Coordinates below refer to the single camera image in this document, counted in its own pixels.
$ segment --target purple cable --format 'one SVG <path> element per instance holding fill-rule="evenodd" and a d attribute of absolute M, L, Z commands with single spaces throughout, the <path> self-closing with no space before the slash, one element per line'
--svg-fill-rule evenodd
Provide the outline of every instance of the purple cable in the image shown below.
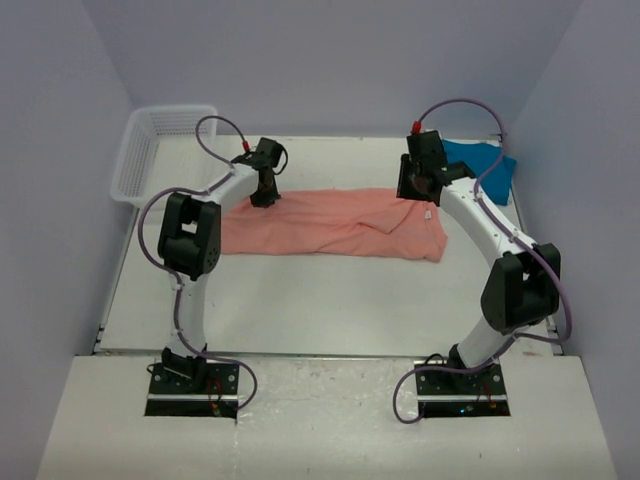
<path fill-rule="evenodd" d="M 251 379 L 253 380 L 253 389 L 251 391 L 251 394 L 247 398 L 247 400 L 245 400 L 245 402 L 242 403 L 241 405 L 238 405 L 238 410 L 241 410 L 244 407 L 246 407 L 247 405 L 249 405 L 249 403 L 253 400 L 253 397 L 256 396 L 256 392 L 258 391 L 258 378 L 256 377 L 255 372 L 251 369 L 251 367 L 249 365 L 247 365 L 246 363 L 244 363 L 244 362 L 242 362 L 240 360 L 235 360 L 235 359 L 232 359 L 232 358 L 218 357 L 217 355 L 214 355 L 212 353 L 201 352 L 201 351 L 198 351 L 196 348 L 194 348 L 189 343 L 189 340 L 182 333 L 182 328 L 180 327 L 180 318 L 179 318 L 179 315 L 178 315 L 178 312 L 180 310 L 180 301 L 182 299 L 182 287 L 184 286 L 184 284 L 182 283 L 182 279 L 180 278 L 180 275 L 178 274 L 178 272 L 176 272 L 172 268 L 167 267 L 166 265 L 163 265 L 162 263 L 157 261 L 155 258 L 153 258 L 153 255 L 151 255 L 151 252 L 149 252 L 149 249 L 147 248 L 147 246 L 146 246 L 146 244 L 144 242 L 144 235 L 143 235 L 144 221 L 147 218 L 147 215 L 149 214 L 149 211 L 151 210 L 151 207 L 158 200 L 160 200 L 162 197 L 164 197 L 166 195 L 169 195 L 171 193 L 186 193 L 187 195 L 208 195 L 211 192 L 215 191 L 217 188 L 220 188 L 222 185 L 224 185 L 227 181 L 229 181 L 233 177 L 233 172 L 235 170 L 235 167 L 234 167 L 233 163 L 231 163 L 226 158 L 221 157 L 220 155 L 212 152 L 210 149 L 206 148 L 204 146 L 204 144 L 202 143 L 201 139 L 200 139 L 200 131 L 199 131 L 200 125 L 205 120 L 209 120 L 209 119 L 212 119 L 212 118 L 220 119 L 220 120 L 222 120 L 224 122 L 229 123 L 239 133 L 240 137 L 242 138 L 243 144 L 244 144 L 244 142 L 246 142 L 246 140 L 244 139 L 244 136 L 242 135 L 242 133 L 240 132 L 238 127 L 236 127 L 235 124 L 233 124 L 231 121 L 227 120 L 224 117 L 220 117 L 220 116 L 217 116 L 217 115 L 209 115 L 209 116 L 201 118 L 200 121 L 198 121 L 198 124 L 196 125 L 196 139 L 197 139 L 198 143 L 200 144 L 200 146 L 207 153 L 209 153 L 210 155 L 213 155 L 218 160 L 221 160 L 222 162 L 227 164 L 231 168 L 231 171 L 229 171 L 225 176 L 223 176 L 220 180 L 218 180 L 216 183 L 211 185 L 206 190 L 198 191 L 198 190 L 192 190 L 190 188 L 171 187 L 171 188 L 167 188 L 167 189 L 162 190 L 161 192 L 158 192 L 157 194 L 155 194 L 149 200 L 149 202 L 147 202 L 147 204 L 144 206 L 144 208 L 140 211 L 140 218 L 138 220 L 138 226 L 137 226 L 137 234 L 138 234 L 138 243 L 140 244 L 140 249 L 142 250 L 142 253 L 147 258 L 147 260 L 149 260 L 149 262 L 151 262 L 151 264 L 154 265 L 155 267 L 158 267 L 159 269 L 164 270 L 165 272 L 169 273 L 170 275 L 173 275 L 174 278 L 176 279 L 177 284 L 179 285 L 178 290 L 176 290 L 176 301 L 175 301 L 175 304 L 173 306 L 173 327 L 175 328 L 175 330 L 177 332 L 178 339 L 182 342 L 184 347 L 187 350 L 189 350 L 191 353 L 193 353 L 196 357 L 204 358 L 205 360 L 213 360 L 213 361 L 216 361 L 216 362 L 232 363 L 234 365 L 242 367 L 247 371 L 247 373 L 249 373 L 249 376 L 251 376 Z"/>
<path fill-rule="evenodd" d="M 564 308 L 564 314 L 565 314 L 565 331 L 564 331 L 564 334 L 562 335 L 562 337 L 559 337 L 557 339 L 541 337 L 539 335 L 533 335 L 533 334 L 530 334 L 530 333 L 515 333 L 514 335 L 512 335 L 502 345 L 502 347 L 491 358 L 487 359 L 485 362 L 481 363 L 480 365 L 477 365 L 477 366 L 472 367 L 472 368 L 452 368 L 452 367 L 441 367 L 441 366 L 435 366 L 435 365 L 424 365 L 422 367 L 416 367 L 416 368 L 408 371 L 407 373 L 405 373 L 400 378 L 400 380 L 398 380 L 398 383 L 396 384 L 396 387 L 395 387 L 395 389 L 393 391 L 393 400 L 392 400 L 392 403 L 393 403 L 393 414 L 396 416 L 396 418 L 398 419 L 399 422 L 404 423 L 404 424 L 416 423 L 416 422 L 419 422 L 422 418 L 424 418 L 424 413 L 418 413 L 418 415 L 416 417 L 407 420 L 407 419 L 402 418 L 400 416 L 399 412 L 398 412 L 398 404 L 397 403 L 398 403 L 398 393 L 400 392 L 400 387 L 407 380 L 407 378 L 411 377 L 412 375 L 415 375 L 416 373 L 421 373 L 421 372 L 447 372 L 447 373 L 460 373 L 460 374 L 463 374 L 463 375 L 471 375 L 471 374 L 477 373 L 477 372 L 483 370 L 484 368 L 488 367 L 489 365 L 491 365 L 502 354 L 504 354 L 511 347 L 511 345 L 513 345 L 515 340 L 518 339 L 518 338 L 530 338 L 530 339 L 538 340 L 538 341 L 541 341 L 541 342 L 552 343 L 552 344 L 560 344 L 560 343 L 568 340 L 569 337 L 571 337 L 571 332 L 573 330 L 573 317 L 572 317 L 572 312 L 571 312 L 571 306 L 569 304 L 568 295 L 567 295 L 567 292 L 566 292 L 564 286 L 560 282 L 560 278 L 558 277 L 558 275 L 556 275 L 556 272 L 553 271 L 551 266 L 544 260 L 544 258 L 542 258 L 535 250 L 533 250 L 531 247 L 529 247 L 529 245 L 527 245 L 522 240 L 520 240 L 517 236 L 515 236 L 514 232 L 512 232 L 506 225 L 504 225 L 493 214 L 491 209 L 484 202 L 484 199 L 482 198 L 482 195 L 480 195 L 480 185 L 481 185 L 482 181 L 487 177 L 487 175 L 489 175 L 493 170 L 498 168 L 498 166 L 502 163 L 502 159 L 504 158 L 505 151 L 507 149 L 507 147 L 506 147 L 507 132 L 506 132 L 506 130 L 504 128 L 504 124 L 502 123 L 502 120 L 500 119 L 500 116 L 498 115 L 498 113 L 495 110 L 493 110 L 493 108 L 491 108 L 489 105 L 487 105 L 486 103 L 483 103 L 483 102 L 481 102 L 479 100 L 474 100 L 472 98 L 451 98 L 449 100 L 444 100 L 444 101 L 442 101 L 440 103 L 436 103 L 431 108 L 429 108 L 418 119 L 418 123 L 422 123 L 422 121 L 425 119 L 425 117 L 427 115 L 429 115 L 431 112 L 433 112 L 434 110 L 436 110 L 436 109 L 438 109 L 440 107 L 443 107 L 444 105 L 449 105 L 449 104 L 452 104 L 452 103 L 470 103 L 472 105 L 477 105 L 477 106 L 485 109 L 487 112 L 489 112 L 493 116 L 493 118 L 495 119 L 496 123 L 498 124 L 498 128 L 500 130 L 500 147 L 501 147 L 500 148 L 500 155 L 498 155 L 498 158 L 493 163 L 493 165 L 491 165 L 491 167 L 489 167 L 475 181 L 475 183 L 473 185 L 473 195 L 474 195 L 475 199 L 477 200 L 478 204 L 480 205 L 480 208 L 482 208 L 482 211 L 489 217 L 489 219 L 494 223 L 494 225 L 496 227 L 498 227 L 500 229 L 500 231 L 502 231 L 505 235 L 507 235 L 516 245 L 518 245 L 520 248 L 525 250 L 529 255 L 531 255 L 536 260 L 536 262 L 538 262 L 540 264 L 540 266 L 544 269 L 544 271 L 547 273 L 547 275 L 549 275 L 549 277 L 551 278 L 551 281 L 553 282 L 553 284 L 555 285 L 556 289 L 558 290 L 558 293 L 560 294 L 560 298 L 562 300 L 562 306 Z"/>

